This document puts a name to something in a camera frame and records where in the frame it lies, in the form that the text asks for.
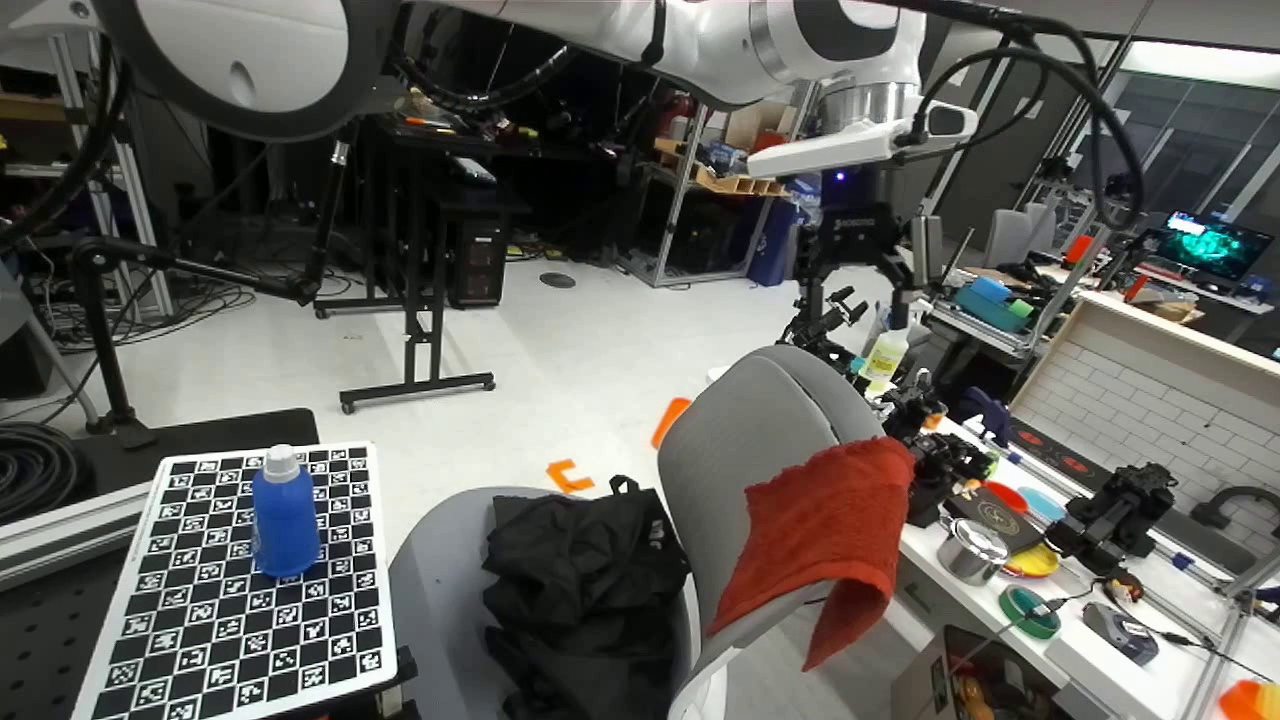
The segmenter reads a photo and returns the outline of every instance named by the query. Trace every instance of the green light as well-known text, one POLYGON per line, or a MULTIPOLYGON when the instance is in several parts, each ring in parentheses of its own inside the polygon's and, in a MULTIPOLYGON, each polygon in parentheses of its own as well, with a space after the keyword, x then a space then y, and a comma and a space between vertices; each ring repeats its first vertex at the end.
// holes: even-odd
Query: green light
POLYGON ((1181 237, 1181 246, 1202 262, 1219 262, 1219 258, 1234 255, 1243 243, 1229 230, 1202 226, 1195 237, 1181 237))

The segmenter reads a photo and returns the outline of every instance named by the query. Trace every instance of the black floor mat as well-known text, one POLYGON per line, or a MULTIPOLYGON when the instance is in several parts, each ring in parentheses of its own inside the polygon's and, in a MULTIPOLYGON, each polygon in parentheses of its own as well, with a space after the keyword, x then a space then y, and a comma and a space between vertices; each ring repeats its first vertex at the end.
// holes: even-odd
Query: black floor mat
POLYGON ((308 408, 226 415, 208 422, 156 427, 146 437, 88 437, 81 454, 92 463, 92 489, 116 492, 156 474, 162 454, 226 451, 226 448, 266 448, 266 443, 319 443, 316 415, 308 408))

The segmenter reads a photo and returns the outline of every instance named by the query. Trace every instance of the gray chair back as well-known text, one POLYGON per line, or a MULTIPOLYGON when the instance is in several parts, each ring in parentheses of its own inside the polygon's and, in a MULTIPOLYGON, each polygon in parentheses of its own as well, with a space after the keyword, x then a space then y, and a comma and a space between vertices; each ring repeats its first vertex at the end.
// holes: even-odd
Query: gray chair back
MULTIPOLYGON (((658 485, 693 562, 700 627, 712 627, 714 600, 748 544, 745 489, 867 437, 878 437, 867 399, 841 371, 783 342, 734 361, 694 395, 658 448, 658 485)), ((714 634, 702 633, 694 663, 752 643, 803 600, 807 591, 791 591, 714 634)))

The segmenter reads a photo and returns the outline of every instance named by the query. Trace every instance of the chair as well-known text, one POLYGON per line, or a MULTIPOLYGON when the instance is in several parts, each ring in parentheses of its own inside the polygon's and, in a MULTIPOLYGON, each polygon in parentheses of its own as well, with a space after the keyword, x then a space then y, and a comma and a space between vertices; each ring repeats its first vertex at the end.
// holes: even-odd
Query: chair
MULTIPOLYGON (((796 349, 734 361, 658 448, 658 485, 693 562, 688 674, 728 646, 752 643, 813 591, 791 591, 702 641, 714 600, 748 544, 745 489, 813 451, 878 437, 871 408, 827 362, 796 349)), ((390 560, 394 634, 414 657, 414 707, 441 720, 500 720, 505 673, 484 651, 481 567, 490 495, 537 489, 472 489, 432 506, 390 560)))

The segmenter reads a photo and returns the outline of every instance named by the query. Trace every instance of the yellow object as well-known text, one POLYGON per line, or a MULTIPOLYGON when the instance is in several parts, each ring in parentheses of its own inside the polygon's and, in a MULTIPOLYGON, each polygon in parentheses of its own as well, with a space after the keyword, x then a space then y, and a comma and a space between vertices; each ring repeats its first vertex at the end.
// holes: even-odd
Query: yellow object
POLYGON ((896 369, 906 355, 906 331, 878 331, 858 376, 867 378, 867 395, 885 395, 896 369))
POLYGON ((1020 579, 1048 579, 1055 575, 1055 567, 1061 567, 1061 556, 1048 544, 1025 547, 1007 560, 1007 575, 1020 575, 1020 579))
POLYGON ((958 695, 958 707, 962 707, 969 720, 994 720, 981 679, 957 674, 957 695, 958 695))

